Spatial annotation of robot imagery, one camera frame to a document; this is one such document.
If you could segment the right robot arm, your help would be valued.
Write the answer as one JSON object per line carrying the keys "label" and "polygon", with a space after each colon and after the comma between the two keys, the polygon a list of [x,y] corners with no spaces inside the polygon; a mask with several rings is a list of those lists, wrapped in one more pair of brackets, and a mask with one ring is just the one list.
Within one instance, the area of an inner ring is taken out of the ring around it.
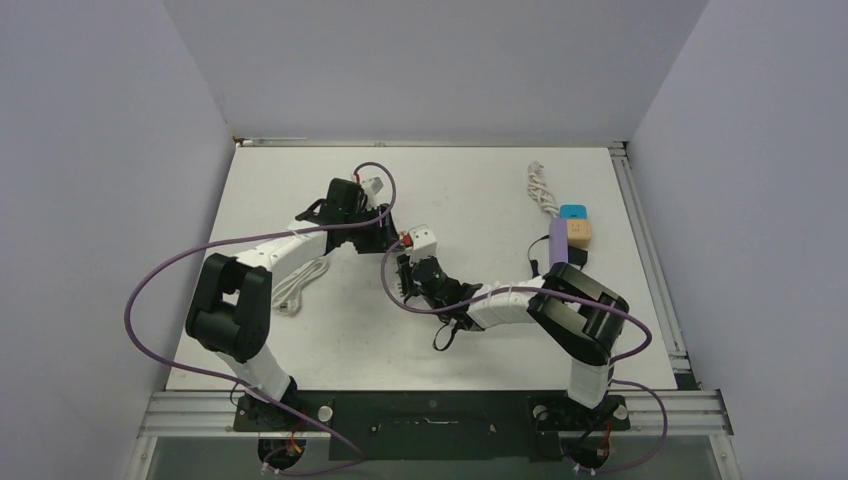
{"label": "right robot arm", "polygon": [[567,263],[543,276],[514,284],[469,284],[448,276],[438,260],[397,257],[400,294],[419,297],[456,331],[485,331],[501,325],[536,324],[571,357],[565,414],[589,428],[605,413],[613,349],[627,302]]}

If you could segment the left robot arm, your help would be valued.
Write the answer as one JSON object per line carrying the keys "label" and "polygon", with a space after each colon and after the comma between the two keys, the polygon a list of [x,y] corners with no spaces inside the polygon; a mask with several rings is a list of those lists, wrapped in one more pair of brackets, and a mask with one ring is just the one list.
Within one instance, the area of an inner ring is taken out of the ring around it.
{"label": "left robot arm", "polygon": [[388,204],[377,201],[382,188],[378,177],[336,178],[289,224],[290,235],[234,256],[214,253],[202,265],[186,333],[256,388],[256,398],[265,396],[258,414],[274,430],[289,428],[298,415],[296,382],[266,344],[275,283],[347,242],[359,254],[386,252],[398,232]]}

